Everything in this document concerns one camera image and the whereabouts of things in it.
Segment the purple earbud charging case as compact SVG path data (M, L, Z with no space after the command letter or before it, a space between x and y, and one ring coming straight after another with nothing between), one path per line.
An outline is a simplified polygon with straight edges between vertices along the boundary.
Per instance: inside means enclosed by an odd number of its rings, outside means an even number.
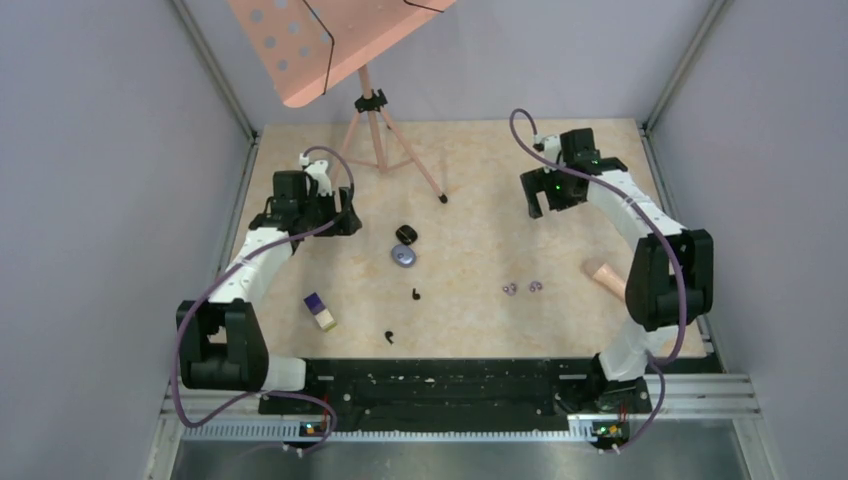
M405 244L397 244L393 246L390 254L392 260L402 268L410 268L417 261L417 254L415 251Z

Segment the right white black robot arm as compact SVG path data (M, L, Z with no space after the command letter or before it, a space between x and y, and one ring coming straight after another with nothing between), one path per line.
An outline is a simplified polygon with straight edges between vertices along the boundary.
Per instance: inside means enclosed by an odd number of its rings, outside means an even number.
M665 214L621 160L601 155L590 128L535 134L527 149L543 161L520 176L531 218L543 214L540 193L552 211L588 203L633 252L623 290L629 317L593 358L584 393L594 409L612 412L649 360L667 342L679 351L686 327L711 309L713 239L706 230L688 229Z

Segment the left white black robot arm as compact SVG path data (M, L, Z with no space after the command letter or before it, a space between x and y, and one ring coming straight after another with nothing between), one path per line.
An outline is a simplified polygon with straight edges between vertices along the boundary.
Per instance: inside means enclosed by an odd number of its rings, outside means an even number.
M278 171L263 210L249 223L241 249L223 279L201 301L176 311L178 373L191 389L282 391L297 413L319 404L320 386L307 377L305 360L270 354L257 307L272 280L308 236L351 236L362 226L350 186L334 188L329 164L317 160Z

